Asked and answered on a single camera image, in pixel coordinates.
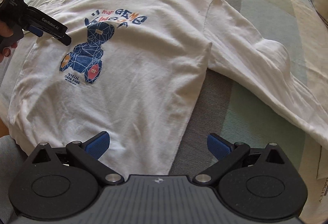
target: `human hand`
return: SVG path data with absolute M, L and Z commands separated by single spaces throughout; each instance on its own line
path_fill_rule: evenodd
M 7 26 L 5 22 L 1 20 L 0 20 L 0 35 L 3 37 L 10 37 L 11 35 L 13 35 L 13 31 Z M 13 45 L 11 46 L 11 48 L 16 48 L 16 47 L 17 47 L 17 43 L 13 43 Z M 0 63 L 2 62 L 4 57 L 10 56 L 10 54 L 11 54 L 10 48 L 6 47 L 5 49 L 3 49 L 2 53 L 0 53 Z

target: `blue gripper pad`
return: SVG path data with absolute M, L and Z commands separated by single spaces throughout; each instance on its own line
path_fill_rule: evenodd
M 101 132 L 84 143 L 84 150 L 95 159 L 99 159 L 109 148 L 110 138 L 108 132 Z
M 211 134 L 207 136 L 207 149 L 217 160 L 221 160 L 232 152 L 231 146 L 225 144 Z
M 30 32 L 32 32 L 34 35 L 38 36 L 38 37 L 41 37 L 43 35 L 43 31 L 42 30 L 39 30 L 38 28 L 36 27 L 33 27 L 33 26 L 29 26 L 28 30 Z

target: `gray fabric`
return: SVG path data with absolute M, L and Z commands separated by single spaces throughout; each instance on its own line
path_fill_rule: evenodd
M 27 155 L 9 135 L 0 138 L 0 220 L 4 224 L 15 218 L 8 189 L 26 158 Z
M 216 159 L 207 150 L 207 135 L 221 133 L 233 81 L 212 70 L 206 77 L 170 175 L 187 174 L 193 178 Z

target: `bear graphic print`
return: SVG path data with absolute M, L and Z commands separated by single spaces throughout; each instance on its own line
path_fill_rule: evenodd
M 88 18 L 84 19 L 87 27 L 87 42 L 76 45 L 73 51 L 66 54 L 59 68 L 60 71 L 64 71 L 71 67 L 74 71 L 83 73 L 85 82 L 90 84 L 98 79 L 101 72 L 101 57 L 104 54 L 101 45 L 111 39 L 115 32 L 115 27 L 107 22 L 115 21 L 119 23 L 117 28 L 127 28 L 130 23 L 140 25 L 147 19 L 146 16 L 139 16 L 138 13 L 127 9 L 103 10 L 101 14 L 106 17 L 100 16 L 99 10 L 96 10 L 92 13 L 96 18 L 91 22 Z

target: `wooden floor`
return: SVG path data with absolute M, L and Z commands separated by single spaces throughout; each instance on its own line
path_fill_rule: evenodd
M 5 126 L 5 124 L 0 119 L 0 137 L 8 135 L 8 134 L 9 134 L 8 128 Z

